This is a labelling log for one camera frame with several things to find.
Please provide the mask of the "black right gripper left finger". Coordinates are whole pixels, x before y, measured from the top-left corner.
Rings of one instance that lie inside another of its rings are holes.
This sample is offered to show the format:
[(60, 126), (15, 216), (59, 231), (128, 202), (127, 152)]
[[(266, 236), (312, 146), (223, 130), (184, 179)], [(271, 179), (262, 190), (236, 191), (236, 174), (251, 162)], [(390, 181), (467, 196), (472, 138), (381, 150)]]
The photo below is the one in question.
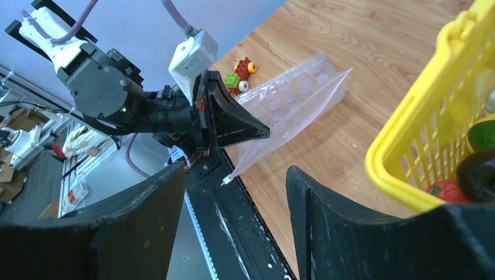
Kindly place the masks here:
[(1, 224), (2, 279), (165, 279), (183, 205), (184, 166), (59, 219)]

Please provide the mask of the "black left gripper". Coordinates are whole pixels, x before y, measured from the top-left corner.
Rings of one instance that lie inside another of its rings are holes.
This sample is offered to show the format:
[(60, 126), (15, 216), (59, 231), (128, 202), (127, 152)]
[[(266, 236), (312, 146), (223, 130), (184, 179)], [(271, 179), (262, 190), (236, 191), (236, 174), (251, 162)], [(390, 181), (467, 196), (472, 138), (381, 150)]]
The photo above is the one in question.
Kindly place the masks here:
[(145, 132), (188, 155), (267, 139), (270, 128), (228, 92), (218, 71), (206, 70), (193, 81), (193, 104), (178, 86), (146, 91)]

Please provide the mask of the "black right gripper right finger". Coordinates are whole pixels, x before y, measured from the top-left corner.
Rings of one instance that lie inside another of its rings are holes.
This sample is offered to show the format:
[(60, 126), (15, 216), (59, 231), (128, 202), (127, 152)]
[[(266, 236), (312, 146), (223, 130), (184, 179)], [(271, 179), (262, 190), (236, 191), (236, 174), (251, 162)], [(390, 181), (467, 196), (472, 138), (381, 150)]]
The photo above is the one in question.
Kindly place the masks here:
[(494, 278), (493, 206), (445, 204), (401, 219), (296, 166), (286, 191), (300, 279)]

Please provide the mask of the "clear zip top bag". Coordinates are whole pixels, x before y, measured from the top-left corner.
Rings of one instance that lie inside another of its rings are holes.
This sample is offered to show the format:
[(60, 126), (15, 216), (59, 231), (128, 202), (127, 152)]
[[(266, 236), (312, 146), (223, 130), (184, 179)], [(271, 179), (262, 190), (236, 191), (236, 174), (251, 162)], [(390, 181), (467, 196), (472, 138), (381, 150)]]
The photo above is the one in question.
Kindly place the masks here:
[(270, 136), (237, 144), (237, 163), (222, 183), (232, 182), (342, 101), (350, 72), (337, 72), (324, 54), (317, 54), (236, 96), (244, 109), (269, 126)]

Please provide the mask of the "yellow plastic basket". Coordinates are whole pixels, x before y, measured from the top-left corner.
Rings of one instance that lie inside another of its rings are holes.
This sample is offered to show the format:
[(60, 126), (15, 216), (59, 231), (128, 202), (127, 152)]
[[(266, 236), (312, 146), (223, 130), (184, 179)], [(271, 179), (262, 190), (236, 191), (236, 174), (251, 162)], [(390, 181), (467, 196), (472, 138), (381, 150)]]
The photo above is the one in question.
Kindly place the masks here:
[(434, 56), (370, 145), (365, 169), (376, 188), (419, 213), (440, 206), (426, 188), (455, 174), (493, 91), (494, 2), (477, 0), (441, 29)]

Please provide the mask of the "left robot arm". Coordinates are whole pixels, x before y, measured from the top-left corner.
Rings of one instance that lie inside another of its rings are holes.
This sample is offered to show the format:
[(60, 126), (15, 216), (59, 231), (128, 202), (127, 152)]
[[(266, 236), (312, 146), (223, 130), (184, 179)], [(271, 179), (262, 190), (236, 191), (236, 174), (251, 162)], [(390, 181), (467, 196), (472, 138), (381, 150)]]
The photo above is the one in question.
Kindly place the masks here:
[(160, 144), (185, 154), (266, 139), (270, 128), (230, 94), (211, 70), (217, 42), (196, 29), (171, 1), (163, 5), (186, 38), (175, 49), (168, 71), (175, 84), (146, 91), (140, 69), (115, 49), (102, 51), (83, 23), (91, 1), (73, 19), (53, 1), (34, 1), (32, 12), (13, 21), (6, 33), (54, 65), (84, 122), (107, 135), (150, 133)]

